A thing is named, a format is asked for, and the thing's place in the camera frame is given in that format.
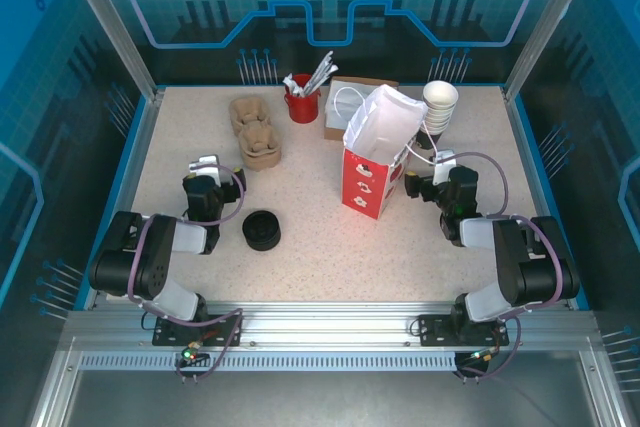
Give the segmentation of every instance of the metal bracket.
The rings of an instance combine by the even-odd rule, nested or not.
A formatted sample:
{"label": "metal bracket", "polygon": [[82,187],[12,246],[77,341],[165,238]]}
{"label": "metal bracket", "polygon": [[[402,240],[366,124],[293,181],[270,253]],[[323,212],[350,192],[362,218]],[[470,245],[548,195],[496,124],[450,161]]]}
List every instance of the metal bracket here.
{"label": "metal bracket", "polygon": [[422,347],[509,345],[507,330],[504,328],[504,332],[500,332],[503,326],[498,322],[470,324],[458,332],[450,315],[421,315],[417,320]]}
{"label": "metal bracket", "polygon": [[[224,314],[209,314],[209,319],[215,319]],[[236,323],[238,315],[234,315],[227,320],[222,320],[211,327],[185,327],[174,324],[158,317],[153,333],[151,344],[156,347],[185,347],[190,342],[198,340],[203,334],[210,331],[217,331],[217,334],[202,342],[204,347],[223,347],[231,335],[231,330]],[[233,336],[231,347],[240,345],[240,333],[242,332],[242,320],[238,325],[238,333]]]}

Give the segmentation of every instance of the brown egg carton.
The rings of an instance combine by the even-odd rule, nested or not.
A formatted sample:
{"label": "brown egg carton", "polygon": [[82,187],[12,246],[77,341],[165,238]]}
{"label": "brown egg carton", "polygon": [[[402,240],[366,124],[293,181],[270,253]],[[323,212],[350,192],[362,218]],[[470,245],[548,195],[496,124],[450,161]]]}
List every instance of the brown egg carton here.
{"label": "brown egg carton", "polygon": [[236,99],[229,105],[229,113],[247,168],[258,171],[280,162],[282,142],[271,125],[269,106],[262,98]]}

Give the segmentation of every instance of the cable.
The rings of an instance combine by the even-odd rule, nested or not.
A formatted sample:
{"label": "cable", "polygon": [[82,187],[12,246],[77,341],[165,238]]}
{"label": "cable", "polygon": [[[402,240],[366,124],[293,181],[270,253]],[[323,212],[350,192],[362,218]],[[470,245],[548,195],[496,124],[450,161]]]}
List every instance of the cable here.
{"label": "cable", "polygon": [[500,367],[498,367],[496,370],[489,373],[482,372],[481,370],[474,369],[473,367],[462,367],[462,370],[466,370],[467,372],[476,374],[477,375],[476,378],[478,379],[478,381],[480,381],[480,380],[491,379],[496,375],[498,375],[500,372],[502,372],[504,369],[506,369],[507,366],[513,360],[513,358],[516,356],[516,352],[518,352],[518,348],[520,347],[520,339],[522,338],[522,325],[520,324],[520,319],[517,317],[513,317],[513,320],[516,322],[516,329],[517,329],[516,340],[515,340],[515,343],[513,344],[513,350],[509,352],[509,356]]}
{"label": "cable", "polygon": [[146,328],[146,327],[144,326],[144,318],[145,318],[147,315],[149,315],[149,312],[147,312],[147,311],[145,310],[145,311],[142,313],[142,317],[140,317],[140,328],[141,328],[142,330],[154,330],[154,331],[155,331],[155,330],[156,330],[156,328],[155,328],[155,327],[152,327],[152,328],[148,329],[148,328]]}
{"label": "cable", "polygon": [[[229,219],[235,217],[238,212],[240,211],[240,208],[242,207],[242,204],[244,203],[244,188],[242,187],[242,182],[240,181],[240,178],[228,167],[224,167],[222,165],[218,165],[218,164],[205,164],[202,167],[212,167],[212,166],[217,166],[219,169],[231,174],[231,177],[233,178],[233,180],[236,182],[236,184],[238,185],[238,188],[240,190],[240,199],[238,201],[238,206],[236,207],[236,209],[229,215],[227,215],[226,217],[223,217],[220,220],[214,220],[211,222],[191,222],[191,221],[187,221],[185,223],[188,224],[193,224],[193,225],[200,225],[200,226],[213,226],[213,225],[220,225],[223,222],[228,221]],[[138,265],[140,264],[140,257],[142,257],[142,250],[144,248],[144,242],[147,238],[147,234],[149,232],[149,228],[151,227],[151,225],[153,224],[153,220],[155,219],[157,214],[152,215],[151,217],[149,217],[147,219],[147,221],[145,222],[144,226],[142,227],[142,230],[140,231],[140,237],[138,238],[138,245],[136,246],[135,249],[135,253],[133,256],[133,262],[131,263],[131,272],[129,273],[129,280],[127,282],[127,297],[129,298],[129,300],[131,302],[133,302],[134,304],[138,304],[140,305],[142,308],[144,308],[145,310],[147,310],[148,312],[151,312],[152,314],[157,315],[158,317],[161,318],[165,318],[170,320],[171,322],[174,322],[178,325],[184,325],[186,327],[206,327],[208,325],[213,325],[217,322],[220,322],[221,320],[226,320],[229,317],[231,317],[232,315],[235,315],[234,313],[236,311],[234,311],[234,313],[229,313],[226,315],[223,315],[221,317],[217,317],[215,319],[211,319],[205,322],[187,322],[181,319],[178,319],[176,317],[173,317],[171,315],[165,315],[164,312],[159,312],[158,309],[154,309],[153,307],[150,307],[148,305],[147,302],[145,302],[142,299],[138,299],[134,296],[133,294],[133,284],[135,283],[135,278],[136,275],[138,273]]]}
{"label": "cable", "polygon": [[240,212],[240,209],[242,208],[242,204],[244,204],[244,187],[242,186],[242,182],[240,181],[240,177],[238,177],[235,174],[235,172],[233,170],[231,170],[229,167],[225,167],[225,166],[220,165],[220,164],[215,164],[213,162],[211,162],[209,164],[198,165],[198,169],[201,169],[201,168],[204,168],[204,167],[217,167],[218,169],[222,170],[223,172],[231,174],[231,178],[234,180],[234,182],[238,186],[238,190],[240,191],[240,198],[238,199],[238,205],[236,206],[236,209],[233,212],[231,212],[229,215],[227,215],[226,217],[223,217],[223,218],[221,218],[219,220],[212,220],[211,222],[195,222],[195,221],[192,221],[192,220],[184,220],[183,221],[185,224],[200,225],[202,227],[213,227],[214,225],[220,225],[223,222],[231,220],[236,215],[238,215],[238,212]]}
{"label": "cable", "polygon": [[[208,370],[206,370],[205,372],[202,372],[201,374],[198,375],[194,375],[194,380],[195,378],[197,379],[204,379],[208,376],[210,376],[214,370],[216,370],[220,364],[222,363],[222,359],[224,358],[225,354],[227,353],[227,351],[229,350],[229,346],[231,345],[231,342],[233,341],[233,337],[236,335],[237,331],[238,331],[238,327],[240,325],[240,320],[242,319],[242,309],[236,309],[236,310],[240,310],[240,315],[238,315],[238,318],[236,319],[235,324],[233,324],[233,328],[231,329],[231,331],[229,332],[229,337],[227,338],[227,341],[224,344],[224,347],[222,348],[222,350],[220,351],[220,355],[218,355],[218,358],[216,359],[216,361],[211,365],[211,367],[209,367]],[[181,376],[183,378],[183,381],[185,378],[188,378],[189,376],[184,375],[182,373],[182,371],[180,370],[180,360],[178,359],[178,361],[176,362],[176,373]]]}
{"label": "cable", "polygon": [[534,309],[542,309],[544,307],[548,307],[549,305],[555,304],[560,299],[560,296],[562,295],[562,289],[564,289],[564,280],[562,277],[562,266],[560,265],[560,259],[558,258],[558,254],[556,253],[555,249],[551,245],[551,242],[549,241],[547,236],[544,235],[542,230],[540,230],[540,227],[538,227],[530,219],[527,219],[522,215],[511,215],[510,218],[514,220],[519,220],[520,222],[527,224],[527,226],[531,230],[533,230],[533,232],[538,236],[538,238],[540,239],[544,247],[547,249],[547,252],[549,253],[549,257],[551,257],[551,262],[553,262],[553,267],[556,271],[556,290],[553,292],[553,295],[549,300],[542,302],[540,304],[531,304],[531,305],[525,304],[522,307],[519,307],[513,310],[512,312],[508,312],[504,317],[502,317],[503,320],[515,318],[515,316],[520,315],[523,312],[529,312]]}
{"label": "cable", "polygon": [[[505,361],[500,367],[498,367],[498,369],[502,370],[502,367],[506,364],[507,362]],[[477,370],[477,369],[473,369],[471,367],[464,367],[463,370],[467,370],[471,373],[475,373],[478,374],[478,380],[481,379],[487,379],[490,378],[488,377],[489,374],[484,374],[481,370]],[[465,377],[459,372],[456,371],[454,372],[454,374],[456,375],[456,377],[458,377],[460,380],[465,380]],[[527,402],[529,402],[529,404],[531,404],[531,406],[538,411],[538,413],[540,415],[542,415],[545,419],[547,419],[549,421],[549,423],[555,427],[561,427],[561,424],[559,422],[557,422],[553,417],[551,417],[551,415],[549,415],[547,412],[545,412],[545,410],[533,399],[533,397],[531,397],[529,394],[527,394],[524,390],[522,390],[520,388],[520,386],[518,386],[518,384],[514,383],[514,382],[510,382],[506,379],[503,379],[501,377],[491,377],[493,378],[493,380],[500,382],[501,384],[508,386],[509,388],[511,388],[512,390],[515,390],[518,394],[520,394]]]}
{"label": "cable", "polygon": [[[433,138],[431,137],[431,134],[429,133],[429,129],[427,127],[427,123],[424,120],[422,121],[422,128],[424,129],[424,133],[427,134],[427,137],[429,138],[429,142],[431,142],[431,147],[433,147],[433,157],[435,159],[437,159],[438,158],[438,147],[436,147],[436,143],[433,141]],[[418,157],[420,157],[420,159],[424,160],[427,164],[431,164],[433,166],[436,165],[435,162],[431,162],[431,161],[425,159],[422,156],[418,155]]]}
{"label": "cable", "polygon": [[509,203],[509,183],[507,182],[507,175],[504,173],[504,170],[502,169],[500,164],[493,157],[490,157],[487,154],[483,154],[482,152],[461,152],[459,154],[453,154],[449,157],[445,157],[444,159],[436,160],[436,162],[432,162],[430,160],[425,159],[421,155],[417,154],[409,145],[407,145],[407,148],[418,159],[422,160],[423,162],[426,162],[429,165],[442,164],[449,160],[459,159],[460,157],[480,157],[482,159],[488,160],[494,165],[496,169],[498,169],[498,173],[500,174],[500,178],[502,179],[502,186],[504,188],[504,200],[502,202],[502,207],[500,207],[500,209],[493,214],[487,214],[487,218],[501,216],[502,214],[504,214],[504,211],[507,210],[507,204]]}
{"label": "cable", "polygon": [[420,337],[420,332],[418,332],[417,334],[413,333],[413,326],[415,325],[416,322],[418,322],[420,319],[416,318],[413,319],[413,322],[411,322],[409,324],[409,335],[413,336],[413,337]]}
{"label": "cable", "polygon": [[[210,227],[210,226],[214,226],[214,225],[220,225],[223,222],[226,222],[228,220],[230,220],[231,218],[235,217],[238,212],[240,211],[240,209],[242,208],[242,204],[244,203],[244,187],[242,186],[242,182],[240,181],[240,178],[228,167],[224,167],[222,165],[219,164],[204,164],[202,165],[202,167],[217,167],[220,170],[223,170],[229,174],[231,174],[231,177],[233,178],[233,180],[236,182],[236,185],[238,185],[239,191],[240,191],[240,199],[238,201],[238,205],[236,207],[236,209],[229,215],[227,215],[226,217],[223,217],[220,220],[215,220],[212,222],[191,222],[191,221],[185,221],[185,223],[187,224],[193,224],[193,225],[200,225],[203,227]],[[229,334],[229,338],[227,339],[227,343],[225,344],[224,348],[222,349],[222,352],[220,353],[220,356],[218,357],[218,360],[211,366],[211,368],[206,371],[203,374],[200,374],[199,377],[206,377],[208,375],[210,375],[217,367],[218,365],[220,365],[220,362],[222,362],[222,358],[224,357],[225,353],[227,352],[229,345],[231,344],[231,340],[233,339],[234,335],[236,334],[236,330],[238,328],[238,325],[240,323],[240,319],[242,318],[242,312],[243,310],[241,308],[235,309],[225,315],[221,315],[220,317],[216,317],[215,319],[210,319],[204,322],[190,322],[190,321],[185,321],[182,319],[178,319],[176,317],[173,317],[172,315],[166,315],[164,312],[161,312],[159,309],[154,308],[153,306],[149,305],[149,302],[145,302],[143,299],[139,299],[137,298],[134,294],[133,294],[133,284],[135,283],[135,278],[136,278],[136,274],[138,273],[138,265],[140,264],[140,258],[142,257],[142,250],[144,248],[144,242],[147,238],[147,234],[149,233],[149,228],[151,227],[151,225],[153,224],[153,220],[155,219],[156,215],[158,214],[154,214],[151,217],[149,217],[147,219],[147,221],[145,222],[144,226],[142,227],[142,230],[140,231],[140,237],[138,238],[138,245],[136,246],[135,249],[135,253],[133,256],[133,262],[131,263],[131,272],[129,273],[129,280],[127,282],[127,297],[129,298],[129,300],[131,302],[133,302],[134,304],[137,304],[138,306],[140,306],[141,308],[143,308],[145,311],[157,315],[158,317],[161,317],[163,319],[167,319],[170,322],[173,322],[174,324],[178,324],[178,325],[184,325],[185,327],[207,327],[209,325],[213,325],[213,324],[217,324],[218,322],[222,322],[224,320],[227,320],[230,317],[233,317],[234,315],[238,315],[238,319],[236,320],[236,323],[233,327],[233,330],[231,331],[231,333]],[[176,365],[176,370],[177,373],[179,375],[182,375],[180,372],[180,368],[179,365]]]}

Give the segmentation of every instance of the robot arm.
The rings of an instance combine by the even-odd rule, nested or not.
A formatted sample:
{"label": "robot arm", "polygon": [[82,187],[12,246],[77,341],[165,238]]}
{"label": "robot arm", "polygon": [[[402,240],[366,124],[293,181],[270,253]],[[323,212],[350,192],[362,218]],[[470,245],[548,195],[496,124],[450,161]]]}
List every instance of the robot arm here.
{"label": "robot arm", "polygon": [[[89,271],[91,287],[115,296],[127,295],[134,251],[144,222],[134,212],[115,214]],[[134,295],[165,315],[192,320],[199,297],[170,277],[169,264],[172,252],[202,253],[206,234],[204,227],[178,222],[175,217],[156,216],[143,246]]]}
{"label": "robot arm", "polygon": [[[422,196],[441,211],[440,228],[458,247],[495,251],[498,281],[461,296],[452,312],[454,323],[492,322],[523,305],[549,300],[556,289],[556,270],[546,248],[534,232],[514,219],[488,219],[477,212],[478,174],[464,166],[449,166],[446,181],[433,177],[405,176],[405,190],[412,198]],[[560,299],[578,294],[580,281],[569,248],[553,217],[532,222],[555,250],[563,275]]]}
{"label": "robot arm", "polygon": [[[240,197],[239,185],[220,181],[218,169],[211,167],[214,161],[217,163],[216,156],[199,159],[190,165],[191,173],[182,181],[190,221],[217,221],[224,204]],[[235,174],[246,191],[244,172],[236,170]],[[114,296],[127,295],[135,250],[147,221],[135,212],[114,215],[90,267],[91,287]],[[178,284],[171,277],[169,266],[173,252],[210,254],[219,238],[219,225],[201,226],[171,216],[154,216],[142,247],[133,294],[145,300],[160,316],[185,321],[208,320],[204,298]]]}
{"label": "robot arm", "polygon": [[[574,298],[580,280],[558,222],[553,217],[531,220],[547,237],[560,261],[560,299]],[[496,255],[498,281],[465,297],[472,322],[491,321],[514,308],[553,297],[557,282],[553,261],[529,227],[513,219],[467,219],[460,222],[460,238],[464,246],[491,248]]]}

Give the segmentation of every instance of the bag handle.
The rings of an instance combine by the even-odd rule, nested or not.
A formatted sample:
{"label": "bag handle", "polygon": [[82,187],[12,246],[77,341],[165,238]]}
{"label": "bag handle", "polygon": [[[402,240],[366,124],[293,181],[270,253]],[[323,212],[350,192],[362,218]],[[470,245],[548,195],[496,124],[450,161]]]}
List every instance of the bag handle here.
{"label": "bag handle", "polygon": [[364,104],[364,97],[362,96],[362,94],[360,92],[358,92],[357,89],[354,89],[353,87],[349,87],[349,86],[345,86],[345,87],[340,87],[338,89],[338,91],[336,92],[336,95],[333,96],[333,110],[336,111],[336,114],[338,114],[338,117],[340,117],[340,119],[342,119],[343,121],[345,121],[347,124],[349,123],[349,121],[347,119],[345,119],[344,117],[342,117],[342,115],[340,114],[340,112],[338,111],[338,106],[336,105],[336,99],[338,98],[338,94],[340,92],[342,92],[345,89],[351,89],[353,90],[356,94],[358,94],[360,96],[360,98],[362,99],[362,103]]}

